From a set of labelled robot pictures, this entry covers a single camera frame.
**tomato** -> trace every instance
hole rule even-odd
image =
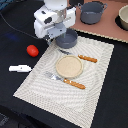
[[[34,45],[29,45],[27,47],[27,53],[32,56],[32,57],[36,57],[39,54],[39,50],[37,49],[36,46]]]

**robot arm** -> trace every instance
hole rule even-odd
[[[67,0],[44,0],[45,5],[34,13],[35,34],[47,40],[66,33],[75,24],[76,8],[67,9]]]

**pot handle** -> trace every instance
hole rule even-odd
[[[78,3],[78,8],[81,10],[82,4]]]
[[[107,3],[105,3],[105,4],[103,4],[102,5],[102,7],[103,7],[103,11],[108,7],[108,4]]]

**placemat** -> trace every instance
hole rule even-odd
[[[14,96],[82,128],[90,128],[113,48],[112,44],[78,36],[75,47],[62,49],[54,40]],[[58,75],[55,63],[64,56],[58,49],[98,60],[97,63],[82,60],[82,74],[72,79],[86,89],[45,77],[46,71]]]

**fork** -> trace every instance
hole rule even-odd
[[[65,78],[60,78],[60,77],[58,77],[57,75],[55,75],[55,74],[53,74],[53,73],[45,72],[44,75],[45,75],[46,77],[52,79],[52,80],[61,80],[61,81],[63,81],[64,83],[70,84],[70,85],[75,86],[75,87],[77,87],[77,88],[85,89],[85,86],[84,86],[84,85],[79,84],[79,83],[76,83],[76,82],[71,81],[71,80],[68,80],[68,79],[65,79]]]

